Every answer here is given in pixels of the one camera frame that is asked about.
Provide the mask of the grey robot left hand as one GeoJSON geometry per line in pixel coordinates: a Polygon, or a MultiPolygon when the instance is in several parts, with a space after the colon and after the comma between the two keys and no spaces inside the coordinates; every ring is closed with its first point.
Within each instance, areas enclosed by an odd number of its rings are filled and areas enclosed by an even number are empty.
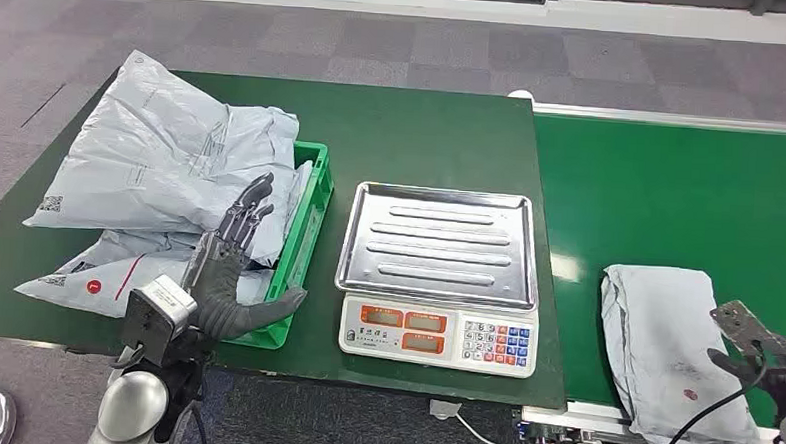
{"type": "Polygon", "coordinates": [[[275,208],[264,202],[273,181],[274,175],[266,172],[240,192],[216,229],[201,235],[182,276],[182,288],[197,303],[190,324],[209,339],[232,340],[278,322],[293,315],[308,295],[296,286],[270,303],[244,306],[236,300],[246,251],[264,217],[275,208]]]}

